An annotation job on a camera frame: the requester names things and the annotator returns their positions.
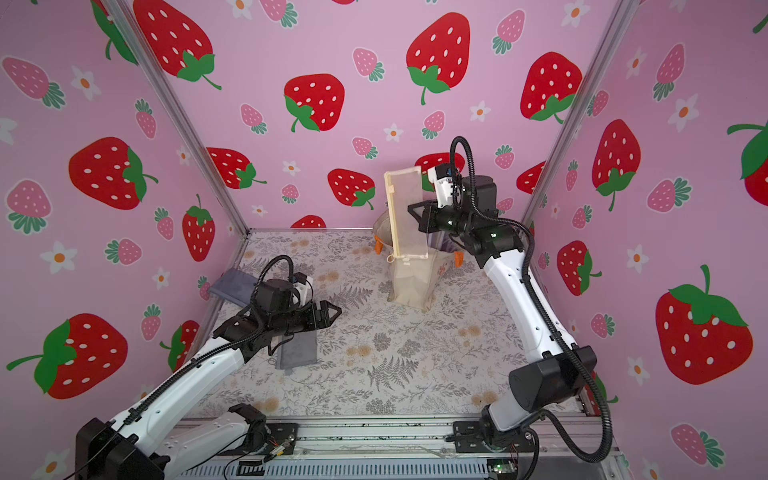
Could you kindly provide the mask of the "yellow-trim pouch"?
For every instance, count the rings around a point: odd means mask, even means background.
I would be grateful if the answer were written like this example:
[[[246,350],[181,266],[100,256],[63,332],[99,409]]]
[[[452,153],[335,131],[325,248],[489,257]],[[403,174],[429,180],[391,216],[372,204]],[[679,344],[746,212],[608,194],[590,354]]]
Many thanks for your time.
[[[409,211],[411,205],[423,201],[421,168],[387,171],[384,181],[393,248],[387,261],[427,259],[426,234],[419,230],[419,217],[414,218]]]

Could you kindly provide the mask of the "beige canvas bag orange handles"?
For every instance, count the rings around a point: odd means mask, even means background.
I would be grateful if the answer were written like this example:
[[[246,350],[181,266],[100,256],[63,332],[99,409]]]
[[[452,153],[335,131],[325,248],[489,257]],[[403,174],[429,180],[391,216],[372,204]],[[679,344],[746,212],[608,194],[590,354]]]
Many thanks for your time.
[[[373,225],[375,252],[387,257],[391,290],[388,301],[428,312],[436,298],[438,279],[451,266],[460,268],[464,252],[453,244],[445,249],[429,249],[424,259],[397,259],[393,256],[393,240],[389,214],[382,214]]]

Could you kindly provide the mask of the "grey mesh pouch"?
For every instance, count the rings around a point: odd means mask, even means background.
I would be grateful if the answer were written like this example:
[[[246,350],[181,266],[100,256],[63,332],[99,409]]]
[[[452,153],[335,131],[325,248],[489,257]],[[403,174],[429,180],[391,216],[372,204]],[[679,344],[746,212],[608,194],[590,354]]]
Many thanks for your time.
[[[289,370],[315,364],[318,361],[318,342],[315,331],[297,333],[278,350],[276,368]]]
[[[209,292],[239,307],[245,307],[250,303],[256,285],[256,277],[231,268],[211,285]]]

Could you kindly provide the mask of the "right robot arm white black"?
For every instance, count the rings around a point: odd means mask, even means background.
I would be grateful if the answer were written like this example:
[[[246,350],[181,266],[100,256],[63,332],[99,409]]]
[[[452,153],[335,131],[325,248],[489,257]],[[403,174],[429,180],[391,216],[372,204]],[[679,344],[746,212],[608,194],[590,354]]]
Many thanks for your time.
[[[485,406],[478,437],[493,450],[530,439],[541,447],[533,424],[549,421],[567,449],[587,463],[600,463],[612,451],[613,423],[605,396],[592,372],[596,354],[581,347],[558,320],[535,280],[531,262],[535,238],[521,222],[500,216],[496,185],[478,175],[469,142],[455,137],[449,161],[428,172],[436,197],[409,206],[423,233],[445,233],[469,253],[491,280],[511,315],[525,349],[526,365],[508,375],[509,393]],[[597,448],[585,451],[567,432],[549,405],[591,391],[597,402],[601,437]]]

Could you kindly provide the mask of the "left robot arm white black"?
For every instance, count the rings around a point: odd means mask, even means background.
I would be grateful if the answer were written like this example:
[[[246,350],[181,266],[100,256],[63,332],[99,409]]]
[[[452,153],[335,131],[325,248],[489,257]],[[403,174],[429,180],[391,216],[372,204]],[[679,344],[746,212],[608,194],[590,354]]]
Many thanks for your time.
[[[312,280],[279,255],[261,271],[248,303],[216,328],[198,353],[143,400],[76,436],[74,479],[174,479],[215,456],[244,450],[274,458],[282,450],[265,415],[239,403],[184,434],[177,423],[205,395],[260,351],[274,354],[298,334],[331,327],[342,313],[314,298]]]

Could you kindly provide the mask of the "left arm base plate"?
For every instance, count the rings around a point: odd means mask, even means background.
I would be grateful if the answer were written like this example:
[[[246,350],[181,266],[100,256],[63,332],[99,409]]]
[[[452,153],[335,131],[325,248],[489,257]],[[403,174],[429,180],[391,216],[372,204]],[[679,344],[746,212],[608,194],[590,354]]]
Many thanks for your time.
[[[298,438],[298,429],[298,423],[269,422],[264,427],[247,434],[239,446],[223,450],[220,455],[266,455],[278,447],[283,447],[282,455],[291,455]]]

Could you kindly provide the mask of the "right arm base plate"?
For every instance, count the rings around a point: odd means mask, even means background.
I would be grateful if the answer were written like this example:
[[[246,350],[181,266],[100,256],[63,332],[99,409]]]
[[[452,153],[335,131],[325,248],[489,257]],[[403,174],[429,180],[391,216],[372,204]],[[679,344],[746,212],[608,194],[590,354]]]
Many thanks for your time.
[[[456,421],[446,437],[459,453],[532,453],[535,445],[520,430],[499,432],[486,420]]]

